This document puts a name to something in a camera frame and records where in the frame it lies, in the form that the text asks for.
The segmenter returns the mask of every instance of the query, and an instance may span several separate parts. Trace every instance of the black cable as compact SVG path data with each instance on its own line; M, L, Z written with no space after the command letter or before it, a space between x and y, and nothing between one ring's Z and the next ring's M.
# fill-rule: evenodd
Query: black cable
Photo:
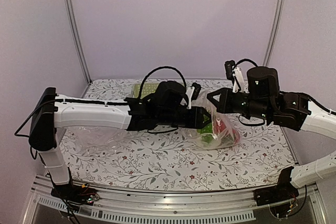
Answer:
M323 109L324 111L332 114L332 115L336 115L336 112L333 111L333 110L329 110L328 108L324 107L321 103L319 103L314 97L306 94L306 93L302 93L302 92L295 92L297 94L302 94L302 95L305 95L307 96L313 103L315 103L319 108Z
M237 83L237 85L238 85L238 92L241 92L241 86L240 86L240 84L239 84L239 82L238 82L238 80L237 80L237 77L236 76L233 76L233 78L235 79L235 81L236 81L236 83Z
M141 82L141 85L140 85L139 95L138 95L138 97L137 97L138 100L141 99L141 94L142 94L143 86L144 86L144 84L145 84L147 78L148 78L152 73L154 73L154 72L156 72L156 71L158 71L158 70L161 70L161 69L172 69L172 70L174 70L175 72L177 72L177 73L180 75L180 77L181 77L181 79L182 79L182 81L183 81L184 87L187 88L187 83L185 82L185 79L184 79L182 73L181 73L179 70L177 70L177 69L174 68L174 67L170 67L170 66L162 66L162 67L158 67L158 68L153 69L152 71L150 71L150 72L145 76L145 78L143 78L143 80L142 80L142 82Z
M36 160L37 158L37 150L35 150L35 155L33 154L33 148L30 147L30 155L32 156L33 160Z
M258 66L254 61L252 61L252 60L250 60L250 59L242 59L242 60L239 60L239 61L233 66L233 69L235 69L235 67L237 67L239 64L241 64L241 63L243 63L243 62L250 62L250 63L252 63L255 67Z
M52 103L52 102L61 102L63 101L62 99L55 99L55 100L51 100L51 101L47 101L44 103L41 103L39 106L37 106L32 113L26 118L26 120L21 124L21 126L16 130L16 132L14 133L14 136L19 136L19 137L27 137L29 138L28 135L22 135L19 134L20 130L27 124L27 122L29 121L29 119L35 114L36 111L38 111L40 108L42 108L44 105Z
M241 115L239 115L238 120L239 120L239 122L240 122L242 125L244 125L244 126L253 127L253 126L263 126L263 125L265 124L265 119L263 119L262 123L252 123L252 124L243 123L243 122L240 120L240 117L241 117Z
M283 113L277 107L277 103L276 103L275 97L270 97L270 102L271 102L273 110L275 112L277 112L279 115L283 115Z
M306 200L307 200L307 186L305 185L304 188L305 188L306 192L305 192L305 194L304 194L304 200L303 200L303 203L302 203L301 207L300 207L294 214L289 215L288 217L297 215L297 214L303 209L303 207L304 207L304 205L305 205L305 203L306 203Z
M36 111L41 109L44 105L53 103L53 102L76 102L76 103L84 103L84 104L101 104L101 105L111 105L111 106L117 106L117 105L129 105L127 102L104 102L104 101L98 101L98 100L78 100L78 99L55 99L51 101L47 101L44 103L41 103L39 106L37 106L32 113L26 118L26 120L21 124L21 126L15 131L14 136L19 137L27 137L28 135L19 134L20 130L27 124L29 119L35 114Z
M53 188L55 189L55 192L56 192L57 195L58 195L58 198L60 198L60 199L63 201L63 203L66 205L66 207L67 207L67 211L68 211L68 215L70 215L70 214L69 214L69 212L70 212L70 213L72 214L71 218L74 217L74 219L76 220L77 224L80 224L80 222L79 222L79 220L77 219L75 213L73 212L72 207L70 206L70 204L69 204L66 200L64 200L64 199L61 197L60 193L57 191L57 189L56 189L56 185L55 185L54 181L52 180L51 175L50 175L50 180L51 180L51 183L52 183Z
M80 99L62 99L61 102L76 102L84 104L101 104L101 105L111 105L111 106L123 106L129 105L128 102L108 102L108 101L99 101L99 100L80 100Z
M69 218L69 220L71 221L72 224L76 224L76 223L71 219L71 217Z
M170 129L170 130L167 130L167 131L158 131L158 132L155 132L155 131L149 131L149 130L147 130L147 132L148 132L149 134L162 134L162 133L173 132L173 131L176 131L176 130L178 130L178 129L179 129L179 127L176 127L176 128L173 128L173 129Z

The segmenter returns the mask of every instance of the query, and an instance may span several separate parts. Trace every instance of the white wall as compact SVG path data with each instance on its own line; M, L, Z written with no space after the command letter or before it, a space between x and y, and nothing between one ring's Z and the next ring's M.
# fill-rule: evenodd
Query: white wall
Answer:
M73 0L73 6L93 79L141 78L162 65L189 78L224 78L226 60L262 64L276 0Z
M284 91L302 91L336 110L336 0L285 0L270 66ZM336 141L288 130L301 164L336 150ZM336 220L336 177L318 183L331 223Z
M80 95L85 82L64 0L0 0L0 222L17 223L36 172L14 131L48 86Z

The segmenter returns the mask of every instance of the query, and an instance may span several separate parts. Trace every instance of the plastic bag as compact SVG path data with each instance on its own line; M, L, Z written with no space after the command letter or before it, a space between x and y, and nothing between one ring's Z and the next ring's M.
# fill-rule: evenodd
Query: plastic bag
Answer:
M101 151L117 151L117 141L126 137L127 131L110 127L74 126L67 130L74 133L76 152L93 154Z
M206 150L231 147L240 140L240 133L226 115L216 112L216 108L206 98L208 93L209 91L201 92L192 105L206 108L211 114L212 122L200 130L184 129L182 134L194 139L197 146Z

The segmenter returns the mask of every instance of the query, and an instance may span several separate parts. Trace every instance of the table surface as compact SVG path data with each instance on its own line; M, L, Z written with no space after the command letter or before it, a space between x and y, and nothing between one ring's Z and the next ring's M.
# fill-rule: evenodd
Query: table surface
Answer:
M231 87L226 80L196 81L205 90ZM96 80L85 98L114 100L129 97L141 80ZM275 125L247 127L229 114L241 140L234 147L200 150L180 130L166 134L130 132L116 146L95 153L78 153L77 136L68 130L60 144L74 179L103 185L151 190L223 190L276 183L281 169L294 158Z

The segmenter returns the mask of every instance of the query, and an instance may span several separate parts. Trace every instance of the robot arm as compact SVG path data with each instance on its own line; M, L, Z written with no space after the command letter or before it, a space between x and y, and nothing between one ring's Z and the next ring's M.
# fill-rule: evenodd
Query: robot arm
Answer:
M38 151L50 173L52 195L78 204L97 200L94 189L72 184L71 173L56 141L57 128L107 126L141 131L169 125L201 129L211 122L211 115L203 107L191 106L200 88L197 83L185 89L175 81L164 81L155 93L143 99L116 101L72 98L56 94L55 88L47 88L32 113L29 144Z
M237 66L234 61L225 63L227 78L234 87ZM254 67L247 71L248 91L222 88L209 93L207 98L219 113L239 113L263 119L269 125L280 125L296 131L309 131L336 139L336 113L319 104L304 93L281 92L275 69ZM288 167L281 171L278 185L255 191L257 204L264 205L298 195L297 188L336 174L336 152L306 165Z

